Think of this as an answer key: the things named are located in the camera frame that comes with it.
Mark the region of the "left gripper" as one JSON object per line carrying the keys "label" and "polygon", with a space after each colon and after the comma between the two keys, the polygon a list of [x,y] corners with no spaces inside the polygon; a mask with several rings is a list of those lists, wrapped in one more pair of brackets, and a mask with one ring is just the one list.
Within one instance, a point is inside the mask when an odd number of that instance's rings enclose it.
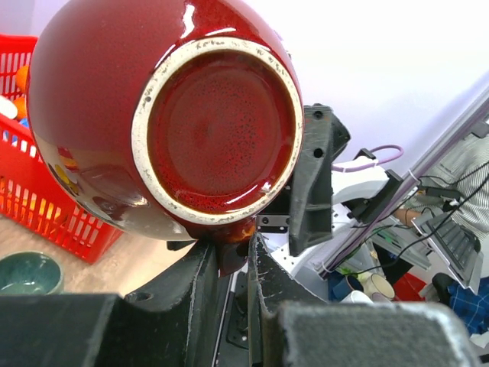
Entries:
{"label": "left gripper", "polygon": [[[198,241],[125,296],[1,299],[3,366],[210,366],[218,267]],[[240,366],[478,366],[461,324],[422,304],[326,304],[255,233],[248,255],[248,346]]]}

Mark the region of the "dark red mug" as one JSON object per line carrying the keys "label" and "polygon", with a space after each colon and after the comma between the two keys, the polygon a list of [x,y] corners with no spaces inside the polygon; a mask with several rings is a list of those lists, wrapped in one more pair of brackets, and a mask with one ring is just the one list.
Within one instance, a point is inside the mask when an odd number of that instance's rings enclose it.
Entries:
{"label": "dark red mug", "polygon": [[27,83],[44,163],[94,216],[164,241],[207,240],[240,269],[256,215],[303,145],[300,85],[243,1],[70,1]]}

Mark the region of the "teal round mug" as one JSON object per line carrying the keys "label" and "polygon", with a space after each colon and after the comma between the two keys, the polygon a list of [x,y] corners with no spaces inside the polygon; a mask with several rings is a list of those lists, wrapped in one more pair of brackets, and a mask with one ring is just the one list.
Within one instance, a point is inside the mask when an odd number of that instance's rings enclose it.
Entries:
{"label": "teal round mug", "polygon": [[1,295],[59,294],[64,273],[42,252],[15,252],[1,259]]}

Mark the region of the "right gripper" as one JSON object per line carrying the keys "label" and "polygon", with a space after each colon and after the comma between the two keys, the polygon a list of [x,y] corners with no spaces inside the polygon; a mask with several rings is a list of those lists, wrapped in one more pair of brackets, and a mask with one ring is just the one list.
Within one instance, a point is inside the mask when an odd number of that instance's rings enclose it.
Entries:
{"label": "right gripper", "polygon": [[286,233],[292,256],[332,237],[332,162],[351,139],[332,109],[304,107],[304,135],[292,183],[257,215],[257,230]]}

